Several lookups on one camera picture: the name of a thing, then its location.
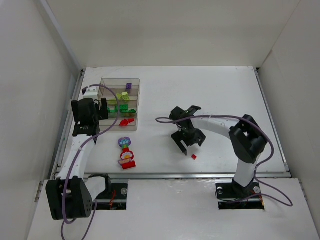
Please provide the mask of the lime green 2x4 brick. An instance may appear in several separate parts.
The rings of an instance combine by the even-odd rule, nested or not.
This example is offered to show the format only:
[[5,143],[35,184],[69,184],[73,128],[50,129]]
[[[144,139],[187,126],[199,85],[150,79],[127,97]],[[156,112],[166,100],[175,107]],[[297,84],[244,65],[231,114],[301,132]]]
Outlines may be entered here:
[[107,101],[110,106],[117,106],[118,102],[116,100],[108,100]]

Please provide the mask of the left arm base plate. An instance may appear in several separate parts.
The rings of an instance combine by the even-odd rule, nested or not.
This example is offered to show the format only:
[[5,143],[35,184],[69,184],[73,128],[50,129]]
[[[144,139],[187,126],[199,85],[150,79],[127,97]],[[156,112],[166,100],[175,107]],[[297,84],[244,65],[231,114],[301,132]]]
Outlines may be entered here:
[[127,209],[128,182],[112,180],[108,174],[91,174],[85,179],[97,211],[122,211]]

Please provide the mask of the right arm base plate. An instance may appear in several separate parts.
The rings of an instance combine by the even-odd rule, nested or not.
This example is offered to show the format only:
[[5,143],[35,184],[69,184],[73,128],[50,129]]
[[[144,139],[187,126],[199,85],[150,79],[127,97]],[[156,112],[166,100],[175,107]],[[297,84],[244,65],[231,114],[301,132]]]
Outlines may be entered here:
[[254,180],[247,187],[242,187],[234,180],[231,182],[217,182],[215,187],[219,210],[265,209],[263,198],[260,195],[260,184]]

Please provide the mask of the purple red flower lego stack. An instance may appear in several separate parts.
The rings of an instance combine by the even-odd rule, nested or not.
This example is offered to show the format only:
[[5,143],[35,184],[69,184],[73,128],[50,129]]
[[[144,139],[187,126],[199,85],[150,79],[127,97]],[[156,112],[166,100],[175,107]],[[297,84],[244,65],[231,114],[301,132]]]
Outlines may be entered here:
[[120,159],[118,160],[119,165],[123,170],[128,170],[136,167],[136,162],[134,161],[134,152],[130,150],[132,144],[129,137],[122,137],[118,140],[118,146],[121,148]]

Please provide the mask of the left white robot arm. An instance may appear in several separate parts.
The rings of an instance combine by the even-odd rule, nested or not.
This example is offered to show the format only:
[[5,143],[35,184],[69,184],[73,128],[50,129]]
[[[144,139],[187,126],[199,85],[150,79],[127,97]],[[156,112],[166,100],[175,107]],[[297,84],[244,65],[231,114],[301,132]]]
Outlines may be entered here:
[[99,194],[111,189],[108,174],[93,174],[85,180],[89,156],[96,146],[100,133],[99,104],[92,98],[73,100],[75,121],[70,153],[54,180],[49,180],[45,190],[50,213],[55,221],[88,218]]

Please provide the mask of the small red lego piece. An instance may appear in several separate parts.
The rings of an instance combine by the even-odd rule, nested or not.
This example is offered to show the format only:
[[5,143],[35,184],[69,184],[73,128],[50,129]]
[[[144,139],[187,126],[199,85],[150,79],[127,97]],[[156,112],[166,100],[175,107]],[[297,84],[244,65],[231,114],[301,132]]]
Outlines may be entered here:
[[128,121],[127,119],[123,119],[123,120],[120,122],[119,126],[124,127],[124,126],[127,126],[128,124],[129,124],[129,121]]

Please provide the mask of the small green wedge piece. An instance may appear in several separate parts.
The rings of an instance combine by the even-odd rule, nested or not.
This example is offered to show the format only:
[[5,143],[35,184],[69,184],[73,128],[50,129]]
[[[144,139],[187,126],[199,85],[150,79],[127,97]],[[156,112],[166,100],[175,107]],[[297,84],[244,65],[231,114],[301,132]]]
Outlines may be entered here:
[[115,113],[118,112],[118,107],[117,106],[111,106],[111,107],[108,107],[107,110],[108,110],[108,113],[115,114]]

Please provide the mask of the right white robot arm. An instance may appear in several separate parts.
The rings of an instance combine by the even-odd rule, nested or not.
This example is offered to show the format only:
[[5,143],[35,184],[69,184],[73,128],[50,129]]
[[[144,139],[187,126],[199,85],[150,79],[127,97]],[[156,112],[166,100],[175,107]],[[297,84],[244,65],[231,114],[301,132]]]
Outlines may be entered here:
[[221,135],[231,141],[233,151],[238,157],[234,184],[242,189],[249,187],[254,179],[257,159],[264,151],[268,140],[259,131],[257,123],[250,115],[232,120],[229,117],[213,117],[212,115],[195,115],[201,108],[191,106],[188,110],[175,107],[169,119],[177,125],[178,131],[171,138],[184,155],[186,147],[194,144],[202,146],[206,140],[203,130]]

